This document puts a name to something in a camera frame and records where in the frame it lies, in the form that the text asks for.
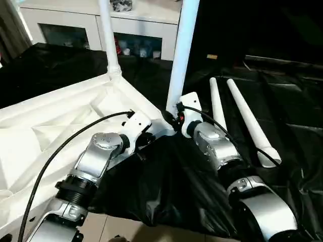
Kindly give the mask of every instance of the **black plastic sheet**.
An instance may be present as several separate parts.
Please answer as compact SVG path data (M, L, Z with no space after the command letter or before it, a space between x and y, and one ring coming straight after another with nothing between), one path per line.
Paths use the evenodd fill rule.
M227 87L234 78L278 150L283 166L259 165L256 150ZM217 77L228 131L239 151L292 208L299 224L323 240L322 83L266 73L222 70ZM185 93L196 91L211 112L209 76L195 73ZM192 140L180 134L160 138L106 176L97 201L106 214L238 238L232 211L214 170Z
M172 63L121 56L124 77L158 108L166 106ZM37 44L0 69L1 107L106 72L102 51ZM194 71L184 93L196 91L211 114L209 78L216 76L228 131L259 175L289 204L297 220L323 241L323 82L248 70ZM260 168L249 132L226 85L233 78L283 167ZM162 137L110 170L92 211L238 238L214 170L180 134Z

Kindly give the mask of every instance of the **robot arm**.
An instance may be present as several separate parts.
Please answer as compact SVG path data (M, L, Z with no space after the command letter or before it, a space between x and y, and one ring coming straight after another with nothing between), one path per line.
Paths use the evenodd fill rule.
M184 106L201 110L196 93L186 94L180 101ZM248 241L308 241L298 233L288 205L246 164L225 133L203 122L198 113L180 111L184 114L182 134L193 138L214 167L228 194L242 237ZM297 240L290 240L291 235L296 235Z
M134 152L137 138L150 124L150 120L138 112L125 123L120 134L94 134L67 178L56 184L58 193L50 200L27 241L82 241L83 235L76 227L82 226L105 171Z

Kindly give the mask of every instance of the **white tapered rod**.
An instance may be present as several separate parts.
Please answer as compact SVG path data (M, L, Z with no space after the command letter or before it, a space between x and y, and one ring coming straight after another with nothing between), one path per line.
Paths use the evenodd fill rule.
M177 116L176 104L183 92L199 2L199 0L183 0L166 104L166 110L173 116Z
M243 117L244 122L246 123L246 126L248 128L248 131L252 137L252 140L255 144L255 146L265 153L267 153L269 156L271 156L277 163L281 163L282 160L277 152L276 149L274 149L269 140L267 139L266 135L262 131L258 121L254 117L252 111L250 110L248 104L244 100L242 94L240 93L238 87L236 86L235 82L232 79L229 79L227 81L228 86L230 88L230 91L233 95L234 100L236 101L236 104L239 108L239 111ZM258 158L260 163L263 165L263 167L274 167L275 165L262 153L258 152Z
M99 7L107 56L107 72L111 78L113 78L120 76L122 72L118 63L115 37L111 25L109 2L109 0L99 0Z
M212 77L210 79L210 90L211 90L211 100L212 100L212 110L213 118L217 121L223 128L227 129L226 120L224 118L218 84L216 78Z

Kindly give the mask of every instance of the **white cabinet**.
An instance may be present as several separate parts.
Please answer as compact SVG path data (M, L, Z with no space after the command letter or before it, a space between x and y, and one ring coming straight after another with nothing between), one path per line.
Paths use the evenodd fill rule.
M158 38L161 59L173 60L181 1L136 0L134 3L134 9L129 12L111 12L114 32L133 38ZM33 43L105 50L97 0L25 0L20 8Z
M105 51L104 34L102 30L101 17L96 16L99 29L102 50ZM164 24L148 21L112 18L112 28L116 33L132 34L140 36L156 37L161 39L162 59L172 61L177 37L177 25Z
M102 50L94 15L21 8L33 43Z

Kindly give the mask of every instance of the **white shelf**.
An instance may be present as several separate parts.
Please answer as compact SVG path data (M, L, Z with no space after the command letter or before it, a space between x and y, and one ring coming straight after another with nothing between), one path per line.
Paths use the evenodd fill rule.
M20 7L100 15L97 0L26 0L20 4ZM177 25L181 7L182 1L134 0L133 10L128 12L111 12L111 17Z

